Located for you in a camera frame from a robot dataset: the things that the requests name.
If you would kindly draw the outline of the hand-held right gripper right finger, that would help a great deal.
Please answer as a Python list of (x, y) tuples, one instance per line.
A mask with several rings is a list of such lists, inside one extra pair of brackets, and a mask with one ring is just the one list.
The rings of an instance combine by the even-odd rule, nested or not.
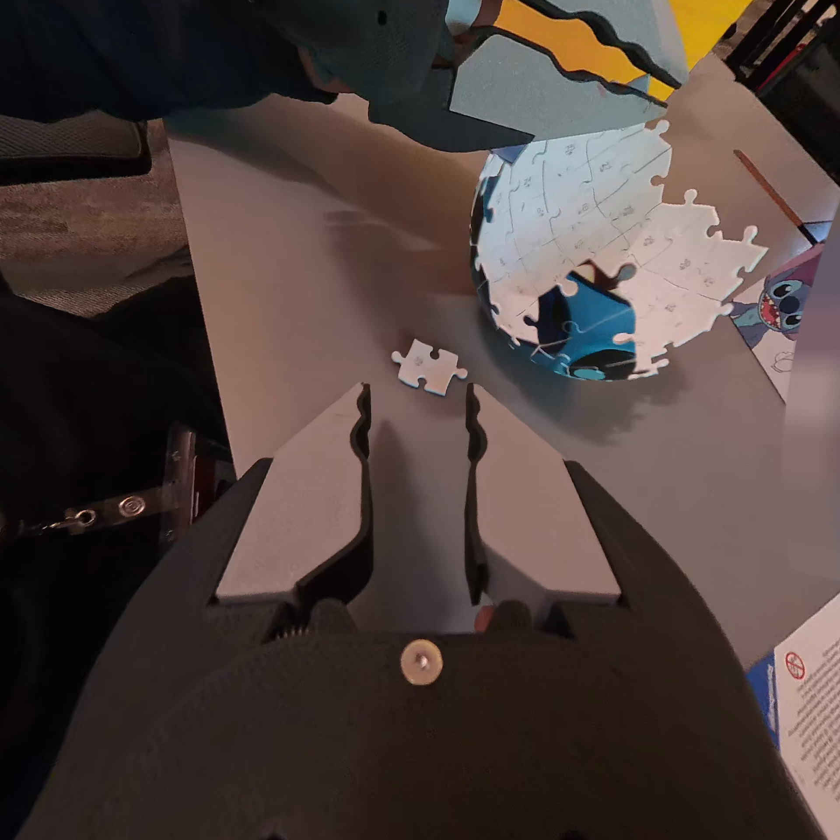
[(472, 605), (617, 603), (621, 588), (561, 453), (478, 384), (468, 385), (465, 409)]

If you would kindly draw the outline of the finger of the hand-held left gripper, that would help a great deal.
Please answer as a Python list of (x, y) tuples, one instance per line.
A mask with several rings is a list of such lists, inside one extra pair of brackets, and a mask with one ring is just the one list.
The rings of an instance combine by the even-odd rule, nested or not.
[(566, 70), (548, 51), (493, 34), (456, 70), (448, 108), (533, 140), (556, 140), (662, 119), (667, 104), (590, 71)]
[(586, 23), (604, 46), (616, 47), (635, 67), (671, 88), (689, 78), (688, 59), (667, 1), (527, 1), (541, 15)]

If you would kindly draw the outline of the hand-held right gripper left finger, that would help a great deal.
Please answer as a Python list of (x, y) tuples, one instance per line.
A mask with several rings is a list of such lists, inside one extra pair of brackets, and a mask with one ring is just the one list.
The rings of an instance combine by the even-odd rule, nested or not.
[(220, 602), (351, 603), (373, 568), (371, 388), (358, 383), (274, 454)]

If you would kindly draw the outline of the partly built puzzle ball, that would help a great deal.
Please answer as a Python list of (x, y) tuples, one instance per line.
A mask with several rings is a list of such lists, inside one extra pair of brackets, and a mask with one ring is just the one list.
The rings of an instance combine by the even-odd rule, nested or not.
[(732, 310), (767, 252), (725, 238), (688, 190), (664, 200), (666, 120), (491, 152), (470, 223), (479, 301), (511, 348), (557, 375), (624, 382)]

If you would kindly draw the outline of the white puzzle piece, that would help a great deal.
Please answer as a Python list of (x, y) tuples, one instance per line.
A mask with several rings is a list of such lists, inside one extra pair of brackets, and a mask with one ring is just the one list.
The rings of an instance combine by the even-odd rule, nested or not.
[(413, 389), (444, 397), (453, 379), (464, 381), (467, 369), (459, 366), (459, 357), (448, 350), (434, 348), (417, 339), (406, 353), (393, 351), (391, 359), (398, 365), (397, 379)]

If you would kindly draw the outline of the person's left forearm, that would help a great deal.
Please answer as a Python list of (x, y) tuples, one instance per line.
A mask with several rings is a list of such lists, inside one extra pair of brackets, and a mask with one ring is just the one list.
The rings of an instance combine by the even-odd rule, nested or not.
[(298, 49), (246, 1), (2, 1), (1, 113), (132, 122), (270, 94), (331, 104)]

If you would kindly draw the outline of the cartoon printed puzzle box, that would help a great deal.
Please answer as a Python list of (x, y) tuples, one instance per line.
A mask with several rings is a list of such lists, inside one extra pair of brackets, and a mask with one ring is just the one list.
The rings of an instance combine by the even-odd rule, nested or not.
[(806, 225), (821, 241), (737, 296), (729, 318), (783, 403), (787, 402), (795, 342), (832, 223)]

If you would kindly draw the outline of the badge holder with clip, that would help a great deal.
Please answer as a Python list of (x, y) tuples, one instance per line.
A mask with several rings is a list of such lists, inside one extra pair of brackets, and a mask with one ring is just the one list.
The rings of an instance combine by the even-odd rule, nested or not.
[(167, 441), (164, 477), (158, 486), (71, 507), (58, 519), (14, 520), (3, 512), (2, 549), (23, 539), (54, 533), (81, 536), (148, 518), (161, 520), (161, 543), (173, 543), (213, 504), (212, 495), (202, 485), (199, 459), (198, 435), (174, 424)]

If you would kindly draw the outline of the black office chair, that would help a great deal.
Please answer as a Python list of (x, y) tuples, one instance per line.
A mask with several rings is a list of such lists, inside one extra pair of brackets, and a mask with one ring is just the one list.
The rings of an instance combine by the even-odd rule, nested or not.
[(839, 2), (749, 2), (718, 47), (736, 81), (837, 182)]
[(1, 118), (1, 186), (146, 175), (145, 122), (101, 112), (57, 122)]

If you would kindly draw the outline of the white printed instruction sheet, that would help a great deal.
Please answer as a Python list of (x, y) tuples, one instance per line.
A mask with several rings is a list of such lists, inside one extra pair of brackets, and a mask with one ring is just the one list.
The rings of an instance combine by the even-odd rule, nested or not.
[(839, 838), (839, 597), (773, 650), (780, 756), (828, 839)]

